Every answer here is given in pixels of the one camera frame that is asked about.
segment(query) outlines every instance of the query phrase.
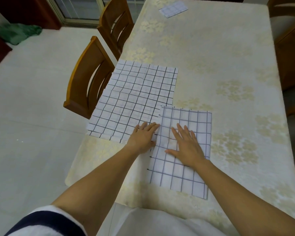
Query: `sleeve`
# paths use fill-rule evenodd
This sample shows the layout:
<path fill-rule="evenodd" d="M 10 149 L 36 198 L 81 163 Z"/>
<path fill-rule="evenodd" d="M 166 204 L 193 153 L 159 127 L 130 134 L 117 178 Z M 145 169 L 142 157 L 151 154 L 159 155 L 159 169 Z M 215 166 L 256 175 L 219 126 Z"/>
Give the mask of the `sleeve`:
<path fill-rule="evenodd" d="M 82 224 L 56 206 L 37 208 L 4 236 L 87 236 Z"/>

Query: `glass door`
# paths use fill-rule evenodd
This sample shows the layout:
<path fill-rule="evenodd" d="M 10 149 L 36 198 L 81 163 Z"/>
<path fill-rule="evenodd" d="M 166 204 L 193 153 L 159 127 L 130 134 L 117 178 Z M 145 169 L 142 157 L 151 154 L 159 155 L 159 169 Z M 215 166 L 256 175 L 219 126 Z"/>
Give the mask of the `glass door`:
<path fill-rule="evenodd" d="M 110 0 L 49 0 L 66 26 L 96 27 L 104 6 Z M 135 23 L 145 0 L 127 0 Z"/>

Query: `green plastic bag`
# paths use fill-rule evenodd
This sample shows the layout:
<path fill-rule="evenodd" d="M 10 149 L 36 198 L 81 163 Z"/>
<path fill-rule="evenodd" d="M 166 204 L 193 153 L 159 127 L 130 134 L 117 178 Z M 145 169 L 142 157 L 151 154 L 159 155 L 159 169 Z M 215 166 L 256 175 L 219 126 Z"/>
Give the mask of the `green plastic bag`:
<path fill-rule="evenodd" d="M 23 40 L 32 35 L 39 35 L 42 28 L 37 25 L 24 25 L 24 24 L 10 24 L 5 23 L 0 25 L 0 37 L 12 45 L 18 45 Z"/>

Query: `person's right arm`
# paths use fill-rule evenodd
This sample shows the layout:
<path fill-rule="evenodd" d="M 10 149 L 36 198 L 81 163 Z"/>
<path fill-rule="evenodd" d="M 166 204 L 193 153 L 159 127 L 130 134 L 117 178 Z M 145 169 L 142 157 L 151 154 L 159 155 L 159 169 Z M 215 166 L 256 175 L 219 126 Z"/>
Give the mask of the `person's right arm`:
<path fill-rule="evenodd" d="M 192 167 L 208 185 L 236 230 L 246 235 L 293 235 L 295 219 L 260 199 L 206 160 L 195 134 L 177 124 L 172 128 L 179 151 L 165 152 Z"/>

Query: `cream tablecloth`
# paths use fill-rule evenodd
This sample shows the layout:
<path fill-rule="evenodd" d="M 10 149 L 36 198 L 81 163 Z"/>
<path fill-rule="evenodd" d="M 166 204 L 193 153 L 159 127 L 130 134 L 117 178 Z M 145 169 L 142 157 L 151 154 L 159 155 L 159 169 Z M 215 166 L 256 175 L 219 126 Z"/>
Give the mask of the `cream tablecloth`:
<path fill-rule="evenodd" d="M 295 167 L 267 6 L 183 0 L 189 10 L 167 19 L 158 9 L 174 1 L 146 0 L 121 59 L 178 67 L 174 106 L 213 112 L 211 161 L 295 218 Z M 66 184 L 121 148 L 85 136 Z M 135 161 L 116 202 L 237 234 L 211 192 L 204 200 L 144 183 L 148 154 Z"/>

